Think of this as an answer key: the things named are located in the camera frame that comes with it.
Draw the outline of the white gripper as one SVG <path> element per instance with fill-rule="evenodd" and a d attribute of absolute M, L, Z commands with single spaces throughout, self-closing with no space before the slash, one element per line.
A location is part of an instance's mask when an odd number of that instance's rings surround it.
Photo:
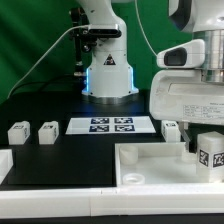
<path fill-rule="evenodd" d="M 188 123 L 224 125 L 224 86 L 202 82 L 199 70 L 161 70 L 151 84 L 149 110 L 156 120 L 180 122 L 190 151 Z"/>

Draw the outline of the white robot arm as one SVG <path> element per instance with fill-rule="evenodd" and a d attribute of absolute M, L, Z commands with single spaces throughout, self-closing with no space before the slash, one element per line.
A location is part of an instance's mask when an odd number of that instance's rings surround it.
<path fill-rule="evenodd" d="M 127 62 L 126 24 L 114 3 L 135 0 L 77 0 L 94 39 L 83 94 L 117 103 L 138 93 Z M 224 0 L 168 0 L 177 29 L 193 35 L 187 43 L 156 55 L 161 70 L 151 84 L 149 111 L 156 120 L 224 126 Z"/>

